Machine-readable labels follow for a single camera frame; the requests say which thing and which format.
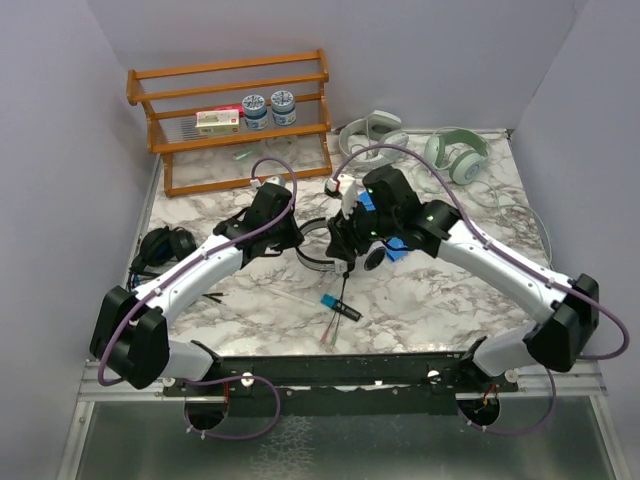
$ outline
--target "shelf rung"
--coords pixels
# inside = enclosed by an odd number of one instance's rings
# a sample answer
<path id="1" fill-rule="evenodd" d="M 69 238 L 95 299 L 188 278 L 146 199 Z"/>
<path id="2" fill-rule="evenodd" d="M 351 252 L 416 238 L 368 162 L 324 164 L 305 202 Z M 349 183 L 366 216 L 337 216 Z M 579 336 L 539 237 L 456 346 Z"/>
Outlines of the shelf rung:
<path id="1" fill-rule="evenodd" d="M 319 168 L 311 168 L 309 170 L 301 170 L 295 172 L 296 178 L 299 180 L 301 178 L 309 178 L 309 177 L 317 177 L 319 175 L 329 175 L 333 172 L 331 167 L 319 167 Z M 285 180 L 291 180 L 291 174 L 289 173 L 281 173 Z M 273 175 L 259 175 L 261 181 L 265 181 L 267 178 Z M 188 187 L 174 187 L 169 190 L 169 197 L 177 197 L 178 195 L 191 195 L 193 193 L 206 193 L 212 192 L 215 190 L 228 190 L 230 188 L 238 188 L 238 187 L 248 187 L 251 185 L 250 178 L 239 178 L 237 180 L 223 180 L 221 182 L 215 183 L 205 183 L 202 185 L 190 185 Z"/>
<path id="2" fill-rule="evenodd" d="M 268 130 L 264 132 L 242 133 L 239 135 L 228 135 L 218 138 L 205 138 L 201 140 L 191 140 L 188 142 L 167 143 L 153 145 L 151 153 L 177 153 L 190 150 L 200 150 L 203 148 L 224 147 L 227 145 L 237 145 L 239 143 L 258 142 L 267 138 L 276 138 L 288 135 L 313 135 L 328 132 L 325 124 L 306 125 L 303 127 L 288 127 L 278 130 Z"/>
<path id="3" fill-rule="evenodd" d="M 304 52 L 292 55 L 279 55 L 275 57 L 247 58 L 244 60 L 232 60 L 228 62 L 204 63 L 200 65 L 189 65 L 185 67 L 159 68 L 157 70 L 147 70 L 136 72 L 138 80 L 148 78 L 173 77 L 176 75 L 189 75 L 192 73 L 217 72 L 220 70 L 233 70 L 235 68 L 260 67 L 263 65 L 278 65 L 282 63 L 304 62 L 308 60 L 320 59 L 320 53 Z"/>
<path id="4" fill-rule="evenodd" d="M 310 93 L 308 95 L 298 95 L 296 96 L 296 103 L 302 102 L 311 102 L 313 100 L 320 100 L 321 96 L 319 93 Z M 221 107 L 231 107 L 233 105 L 239 105 L 238 103 L 229 104 L 229 105 L 214 105 L 212 107 L 198 107 L 198 108 L 188 108 L 185 110 L 173 110 L 171 112 L 160 112 L 154 115 L 155 120 L 163 120 L 165 118 L 178 118 L 178 117 L 188 117 L 189 115 L 195 115 L 198 112 L 205 112 L 208 110 L 214 110 L 216 108 Z M 271 105 L 271 99 L 267 99 L 267 105 Z"/>
<path id="5" fill-rule="evenodd" d="M 312 73 L 295 77 L 272 78 L 268 80 L 253 80 L 251 82 L 228 83 L 226 85 L 210 85 L 208 87 L 185 88 L 184 90 L 167 90 L 166 92 L 143 93 L 134 95 L 133 102 L 148 102 L 151 100 L 167 100 L 169 98 L 204 95 L 207 93 L 231 92 L 233 90 L 250 90 L 252 88 L 272 87 L 289 83 L 321 82 L 325 81 L 324 73 Z"/>

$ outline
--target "blue object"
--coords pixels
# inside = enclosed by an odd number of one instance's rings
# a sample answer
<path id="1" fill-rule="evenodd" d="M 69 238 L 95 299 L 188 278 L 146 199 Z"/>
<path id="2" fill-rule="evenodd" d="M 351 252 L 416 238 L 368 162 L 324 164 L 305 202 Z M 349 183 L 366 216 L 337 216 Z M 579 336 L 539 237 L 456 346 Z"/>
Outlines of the blue object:
<path id="1" fill-rule="evenodd" d="M 324 294 L 322 296 L 322 300 L 320 300 L 320 303 L 322 303 L 323 305 L 326 305 L 329 308 L 332 308 L 336 302 L 338 301 L 337 298 L 332 297 L 331 295 L 328 294 Z"/>
<path id="2" fill-rule="evenodd" d="M 371 197 L 369 196 L 368 192 L 362 192 L 359 198 L 362 204 L 364 205 L 365 210 L 367 210 L 368 212 L 376 209 L 376 207 L 373 205 L 373 202 L 371 201 Z M 399 238 L 394 237 L 391 240 L 389 240 L 388 243 L 393 248 L 406 248 L 406 245 L 404 244 L 404 242 Z M 402 250 L 399 252 L 395 250 L 389 250 L 388 248 L 385 248 L 385 250 L 387 251 L 387 257 L 389 257 L 389 260 L 391 260 L 392 262 L 395 262 L 396 260 L 404 257 L 407 253 L 409 253 L 405 250 Z"/>

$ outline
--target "blue lid jar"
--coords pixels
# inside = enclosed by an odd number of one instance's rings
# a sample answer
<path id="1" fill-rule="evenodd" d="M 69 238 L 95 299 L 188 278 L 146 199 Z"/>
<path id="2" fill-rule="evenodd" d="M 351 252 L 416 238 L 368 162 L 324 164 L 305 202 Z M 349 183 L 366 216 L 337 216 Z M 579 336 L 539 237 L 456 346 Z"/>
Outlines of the blue lid jar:
<path id="1" fill-rule="evenodd" d="M 271 95 L 271 112 L 276 125 L 291 125 L 296 121 L 296 97 L 287 90 Z"/>
<path id="2" fill-rule="evenodd" d="M 250 130 L 262 130 L 267 126 L 267 102 L 261 95 L 247 95 L 242 99 L 244 121 Z"/>

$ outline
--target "white headphones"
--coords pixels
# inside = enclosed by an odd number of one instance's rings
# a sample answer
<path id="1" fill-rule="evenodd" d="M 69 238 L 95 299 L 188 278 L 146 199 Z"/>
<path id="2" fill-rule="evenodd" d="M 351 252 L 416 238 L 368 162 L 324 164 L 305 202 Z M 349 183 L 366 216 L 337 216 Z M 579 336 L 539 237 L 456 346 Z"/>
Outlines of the white headphones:
<path id="1" fill-rule="evenodd" d="M 485 139 L 463 128 L 454 128 L 442 135 L 432 135 L 424 147 L 424 158 L 439 170 L 449 170 L 449 177 L 458 185 L 473 182 L 489 159 L 489 144 Z M 462 152 L 457 158 L 444 165 L 445 148 L 463 143 L 473 150 Z"/>
<path id="2" fill-rule="evenodd" d="M 326 218 L 314 218 L 313 220 L 309 220 L 308 222 L 300 226 L 300 233 L 302 233 L 302 235 L 306 235 L 307 233 L 314 230 L 326 228 Z M 333 258 L 331 260 L 312 258 L 309 255 L 303 253 L 299 247 L 296 247 L 296 255 L 298 256 L 298 260 L 300 261 L 300 263 L 302 263 L 305 267 L 310 268 L 311 270 L 315 270 L 317 272 L 333 272 L 342 274 L 351 272 L 353 270 L 364 270 L 368 272 L 377 268 L 387 256 L 387 250 L 382 242 L 373 242 L 373 244 L 369 248 L 369 251 L 364 255 L 359 256 L 355 262 L 345 262 L 344 260 L 340 260 L 337 258 Z"/>
<path id="3" fill-rule="evenodd" d="M 378 143 L 390 143 L 401 147 L 406 147 L 409 143 L 409 135 L 402 131 L 402 121 L 398 117 L 387 112 L 374 110 L 366 117 L 351 122 L 340 131 L 338 144 L 342 158 L 346 159 L 351 154 L 349 137 L 361 132 L 367 135 L 369 141 L 375 140 Z M 402 152 L 390 148 L 376 149 L 372 152 L 373 157 L 359 155 L 353 159 L 353 162 L 358 165 L 381 167 L 395 162 L 403 155 Z"/>

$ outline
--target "wooden shelf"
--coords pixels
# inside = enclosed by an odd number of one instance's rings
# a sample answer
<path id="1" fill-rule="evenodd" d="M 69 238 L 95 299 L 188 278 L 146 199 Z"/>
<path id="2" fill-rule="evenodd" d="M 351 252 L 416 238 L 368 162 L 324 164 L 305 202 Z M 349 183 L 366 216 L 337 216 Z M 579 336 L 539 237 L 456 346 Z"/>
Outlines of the wooden shelf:
<path id="1" fill-rule="evenodd" d="M 285 69 L 286 64 L 309 61 L 317 62 L 317 72 L 263 80 L 204 85 L 179 89 L 174 88 L 171 90 L 155 92 L 147 92 L 145 90 L 145 85 L 143 84 L 144 80 L 177 77 L 181 75 L 197 75 L 225 70 L 240 70 L 249 67 L 283 65 L 283 69 Z M 204 185 L 174 188 L 172 183 L 174 167 L 173 154 L 250 143 L 281 136 L 319 135 L 321 137 L 322 150 L 325 157 L 325 167 L 298 171 L 296 172 L 296 175 L 300 178 L 304 178 L 330 174 L 332 172 L 332 168 L 327 148 L 326 134 L 331 130 L 331 121 L 329 118 L 327 100 L 324 95 L 324 84 L 327 81 L 329 81 L 329 68 L 327 66 L 324 52 L 320 49 L 314 52 L 296 53 L 292 55 L 251 58 L 228 62 L 148 70 L 143 72 L 130 70 L 127 81 L 127 99 L 131 105 L 137 105 L 138 103 L 142 104 L 145 115 L 147 116 L 147 148 L 150 153 L 160 154 L 162 156 L 165 168 L 165 192 L 168 196 L 175 196 L 244 186 L 249 184 L 250 179 L 241 178 L 223 182 L 207 183 Z M 248 91 L 248 94 L 251 93 L 250 91 L 252 89 L 255 90 L 258 88 L 275 87 L 279 85 L 313 83 L 317 84 L 318 91 L 315 93 L 297 95 L 296 111 L 304 112 L 310 109 L 315 109 L 315 115 L 313 115 L 316 119 L 315 122 L 307 124 L 296 122 L 295 125 L 288 127 L 271 125 L 270 127 L 260 131 L 248 130 L 244 125 L 242 125 L 240 132 L 231 135 L 204 137 L 199 135 L 195 130 L 195 114 L 197 112 L 212 110 L 217 107 L 228 106 L 229 104 L 202 106 L 167 112 L 156 112 L 151 105 L 152 101 L 157 100 L 169 100 L 236 91 L 240 92 L 241 90 Z M 239 93 L 238 99 L 234 104 L 239 104 L 244 95 L 245 94 Z"/>

